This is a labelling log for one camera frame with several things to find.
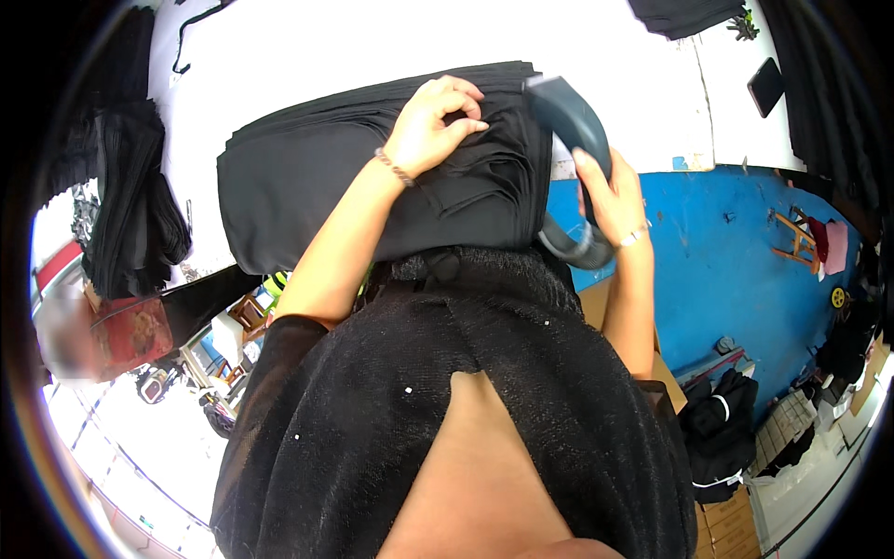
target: floor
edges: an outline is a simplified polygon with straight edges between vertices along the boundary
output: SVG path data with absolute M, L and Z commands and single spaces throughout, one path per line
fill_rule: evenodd
M 671 371 L 699 361 L 724 335 L 755 361 L 760 383 L 755 418 L 784 393 L 820 345 L 834 309 L 832 289 L 848 283 L 860 237 L 849 227 L 848 269 L 821 283 L 808 268 L 778 257 L 790 230 L 772 211 L 801 208 L 820 221 L 844 218 L 824 200 L 788 188 L 771 170 L 722 165 L 708 173 L 641 176 L 655 248 L 655 324 Z M 547 207 L 579 233 L 577 182 L 554 182 Z M 610 275 L 573 270 L 580 291 Z

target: bracelet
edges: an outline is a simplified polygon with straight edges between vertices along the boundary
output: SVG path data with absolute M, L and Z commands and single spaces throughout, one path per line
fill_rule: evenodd
M 620 247 L 628 247 L 631 244 L 633 244 L 634 242 L 639 241 L 639 239 L 645 234 L 646 231 L 649 230 L 649 227 L 651 227 L 651 226 L 652 226 L 652 222 L 650 222 L 648 219 L 646 219 L 645 222 L 639 226 L 639 229 L 636 229 L 635 231 L 630 232 L 630 234 L 628 236 L 626 236 L 620 240 L 619 248 Z
M 391 159 L 389 159 L 388 156 L 385 155 L 385 152 L 382 151 L 382 148 L 375 149 L 375 157 L 385 165 L 391 167 L 391 170 L 394 171 L 394 174 L 396 174 L 399 179 L 401 179 L 405 188 L 412 188 L 416 186 L 416 183 L 413 181 L 413 179 L 409 178 L 409 175 L 404 173 L 400 167 L 394 165 L 391 162 Z

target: stacked cardboard boxes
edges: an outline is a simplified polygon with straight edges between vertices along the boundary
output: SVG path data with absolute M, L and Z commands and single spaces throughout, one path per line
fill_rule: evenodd
M 739 486 L 726 503 L 696 503 L 698 543 L 696 559 L 758 559 L 761 547 L 748 491 Z

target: hand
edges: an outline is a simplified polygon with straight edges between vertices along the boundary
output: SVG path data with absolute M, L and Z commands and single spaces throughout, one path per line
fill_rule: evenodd
M 485 95 L 468 81 L 453 76 L 429 80 L 403 107 L 383 151 L 394 165 L 415 179 L 440 164 L 472 132 L 487 130 L 478 101 Z M 450 126 L 444 116 L 461 110 Z
M 578 178 L 586 185 L 593 201 L 593 213 L 599 229 L 608 242 L 619 247 L 620 242 L 645 223 L 645 203 L 639 188 L 639 175 L 614 148 L 611 151 L 611 180 L 606 181 L 602 168 L 583 149 L 574 148 Z M 578 187 L 580 215 L 584 215 L 584 194 Z M 640 239 L 637 244 L 647 241 Z

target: white work table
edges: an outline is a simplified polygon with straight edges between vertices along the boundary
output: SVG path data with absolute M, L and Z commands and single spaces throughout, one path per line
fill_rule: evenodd
M 555 0 L 533 12 L 484 0 L 438 17 L 411 0 L 240 0 L 186 29 L 180 66 L 190 69 L 176 76 L 180 25 L 216 4 L 164 0 L 149 65 L 149 96 L 165 127 L 162 172 L 184 215 L 191 200 L 187 263 L 202 275 L 233 262 L 216 158 L 234 131 L 286 106 L 453 67 L 522 60 L 564 76 L 640 173 L 741 165 L 744 156 L 803 168 L 791 154 L 784 102 L 761 119 L 746 89 L 775 54 L 757 8 L 754 42 L 737 42 L 725 23 L 668 41 L 648 33 L 625 0 Z M 555 151 L 553 176 L 567 178 L 567 152 Z

